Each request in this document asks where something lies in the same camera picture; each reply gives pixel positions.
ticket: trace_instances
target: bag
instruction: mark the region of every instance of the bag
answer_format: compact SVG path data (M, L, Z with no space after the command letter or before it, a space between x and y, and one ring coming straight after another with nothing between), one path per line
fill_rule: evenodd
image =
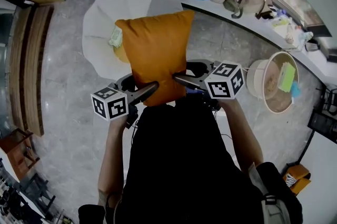
M265 162L249 168L249 178L263 195L261 206L264 224L303 223L302 206L280 177L276 167Z
M238 19L245 14L254 14L257 19L260 19L262 14L271 13L271 10L266 5L266 0L225 0L223 6L230 12L233 12L232 18Z

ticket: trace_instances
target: marble floor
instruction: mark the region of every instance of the marble floor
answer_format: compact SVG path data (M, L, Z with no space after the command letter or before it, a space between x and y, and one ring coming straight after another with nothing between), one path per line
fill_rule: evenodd
M41 98L45 135L34 137L41 160L37 171L49 180L55 203L77 223L83 204L97 203L97 180L105 148L108 123L94 116L90 93L111 80L97 75L82 53L83 16L94 0L66 0L55 4L42 67ZM249 67L267 59L277 49L232 24L195 14L188 59L232 60ZM281 170L298 159L310 130L307 123L318 98L319 81L299 65L302 95L281 115L266 110L244 88L238 99L266 161ZM132 130L123 137L124 171L127 173Z

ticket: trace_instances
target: cushion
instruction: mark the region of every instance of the cushion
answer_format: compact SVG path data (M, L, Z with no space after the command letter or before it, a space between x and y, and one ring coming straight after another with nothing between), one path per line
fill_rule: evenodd
M160 105L185 96L185 87L172 75L186 70L186 47L193 17L193 11L182 11L116 21L123 31L123 46L137 87L159 82L159 88L145 105Z

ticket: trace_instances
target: black shirt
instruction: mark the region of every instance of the black shirt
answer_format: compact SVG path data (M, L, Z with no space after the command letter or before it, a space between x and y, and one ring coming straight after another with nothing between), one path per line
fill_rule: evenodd
M288 199L287 208L295 203L301 218L301 205L274 165L262 164L257 170L265 185ZM263 223L262 199L235 166L211 110L201 101L189 97L175 107L144 109L116 210L117 224ZM102 223L105 215L100 206L82 206L78 212L81 224ZM113 214L113 209L107 211L107 223L113 223Z

